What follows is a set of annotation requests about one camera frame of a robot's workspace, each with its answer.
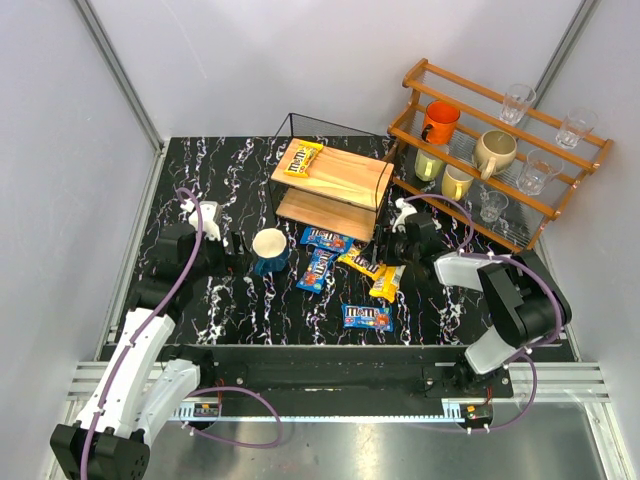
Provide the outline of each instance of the cream mug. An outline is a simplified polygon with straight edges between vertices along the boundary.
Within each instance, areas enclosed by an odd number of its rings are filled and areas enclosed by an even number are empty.
[[[502,130],[485,132],[473,149],[473,163],[486,180],[494,173],[500,173],[511,165],[516,158],[518,146],[516,139]]]
[[[473,177],[468,173],[447,165],[442,176],[442,194],[456,202],[466,195],[473,183]]]

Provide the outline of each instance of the yellow candy bag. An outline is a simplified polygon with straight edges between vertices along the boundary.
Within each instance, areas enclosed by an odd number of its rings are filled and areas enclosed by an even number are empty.
[[[378,278],[371,290],[369,290],[369,295],[386,298],[391,303],[395,302],[396,292],[398,291],[404,268],[404,265],[401,267],[387,267],[384,275]]]
[[[366,276],[371,277],[373,280],[378,280],[387,268],[386,265],[372,264],[369,260],[360,256],[360,249],[351,247],[347,253],[343,253],[338,257],[337,262],[346,263],[352,268],[355,268],[360,273],[364,273]]]
[[[284,171],[285,175],[291,175],[292,177],[308,177],[307,168],[311,160],[316,158],[318,152],[324,148],[321,143],[306,142],[300,140],[298,149],[293,155],[293,159],[289,162],[289,165]]]

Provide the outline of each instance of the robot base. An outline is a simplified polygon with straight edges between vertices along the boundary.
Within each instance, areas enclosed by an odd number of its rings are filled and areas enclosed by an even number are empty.
[[[87,431],[79,426],[57,425],[51,435],[51,449],[60,468],[69,479],[80,478],[80,457]],[[89,477],[96,480],[130,480],[144,476],[149,464],[149,446],[144,433],[133,432],[131,438],[96,433],[89,455]]]
[[[453,366],[424,367],[422,380],[429,398],[486,398],[489,387],[493,398],[513,397],[509,371],[503,368],[470,378],[460,361]]]

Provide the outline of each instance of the clear glass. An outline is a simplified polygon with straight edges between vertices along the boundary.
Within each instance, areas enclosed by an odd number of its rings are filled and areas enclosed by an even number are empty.
[[[576,107],[569,110],[556,134],[558,146],[566,149],[576,148],[578,142],[591,133],[598,123],[598,116],[591,110]]]
[[[516,180],[518,189],[525,195],[539,195],[563,167],[560,157],[539,148],[531,150]]]
[[[511,85],[504,94],[500,120],[509,125],[517,124],[535,99],[536,91],[530,86],[521,83]]]
[[[480,217],[486,223],[493,223],[508,205],[509,199],[507,196],[504,193],[493,190],[482,197]]]

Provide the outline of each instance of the white wall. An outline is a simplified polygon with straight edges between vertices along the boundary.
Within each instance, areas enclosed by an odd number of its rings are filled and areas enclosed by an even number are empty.
[[[2,478],[38,478],[105,321],[152,151],[72,2],[2,2]]]
[[[93,0],[161,135],[268,135],[298,112],[386,132],[420,58],[535,84],[579,0]]]
[[[571,106],[592,108],[600,117],[595,133],[615,141],[543,239],[573,309],[580,351],[601,363],[640,472],[638,18],[636,0],[603,1],[542,108],[557,116]]]

